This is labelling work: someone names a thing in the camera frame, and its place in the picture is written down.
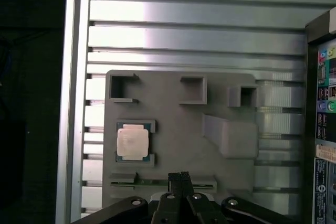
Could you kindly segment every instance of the metal frame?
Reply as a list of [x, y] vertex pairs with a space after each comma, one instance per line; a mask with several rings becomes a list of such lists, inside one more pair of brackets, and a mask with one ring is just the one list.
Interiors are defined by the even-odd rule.
[[80, 219], [83, 170], [83, 136], [86, 90], [86, 67], [88, 57], [88, 32], [90, 0], [80, 0], [77, 86], [74, 125], [74, 149], [72, 165], [71, 222]]
[[73, 161], [73, 122], [75, 118], [75, 92], [78, 58], [79, 0], [66, 0], [62, 88], [57, 170], [57, 196], [55, 222], [70, 223]]
[[89, 4], [66, 0], [56, 224], [80, 219]]
[[313, 209], [313, 176], [315, 158], [316, 130], [316, 87], [318, 62], [317, 54], [320, 44], [336, 38], [336, 8], [322, 14], [306, 25], [308, 50], [306, 56], [306, 106], [303, 151], [302, 180], [302, 223], [310, 223]]

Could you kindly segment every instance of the gray 3d-printed tray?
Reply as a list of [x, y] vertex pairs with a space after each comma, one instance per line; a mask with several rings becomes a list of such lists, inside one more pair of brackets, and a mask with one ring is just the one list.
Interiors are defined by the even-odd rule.
[[249, 74], [117, 71], [106, 75], [103, 198], [167, 191], [188, 171], [221, 200], [252, 192], [258, 153], [257, 85]]

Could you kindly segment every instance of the screw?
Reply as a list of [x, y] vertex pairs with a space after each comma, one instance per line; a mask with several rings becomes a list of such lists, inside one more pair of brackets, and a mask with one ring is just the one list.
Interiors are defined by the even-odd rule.
[[140, 204], [141, 204], [141, 201], [139, 201], [139, 200], [135, 200], [135, 201], [132, 201], [132, 204], [133, 204], [133, 205], [140, 205]]
[[235, 206], [238, 204], [238, 201], [236, 201], [235, 199], [231, 199], [229, 200], [229, 204], [232, 205], [232, 206]]
[[201, 198], [201, 195], [200, 195], [200, 194], [194, 194], [194, 195], [193, 195], [193, 198], [194, 198], [194, 199], [200, 199], [200, 198]]

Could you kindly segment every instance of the label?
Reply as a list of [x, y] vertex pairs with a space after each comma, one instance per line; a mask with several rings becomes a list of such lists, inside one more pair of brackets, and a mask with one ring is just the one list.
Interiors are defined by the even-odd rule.
[[316, 157], [336, 163], [336, 148], [318, 144], [316, 146]]
[[327, 224], [328, 162], [315, 158], [312, 224]]

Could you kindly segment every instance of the sticker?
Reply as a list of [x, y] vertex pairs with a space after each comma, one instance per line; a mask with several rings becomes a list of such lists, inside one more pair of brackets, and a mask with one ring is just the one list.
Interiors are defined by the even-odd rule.
[[328, 51], [326, 49], [322, 49], [319, 51], [319, 62], [325, 61], [328, 55]]
[[328, 162], [315, 158], [312, 224], [327, 224]]
[[335, 47], [330, 47], [328, 48], [328, 51], [327, 51], [327, 59], [329, 60], [333, 58], [336, 58]]
[[318, 144], [316, 146], [316, 157], [336, 163], [336, 148]]

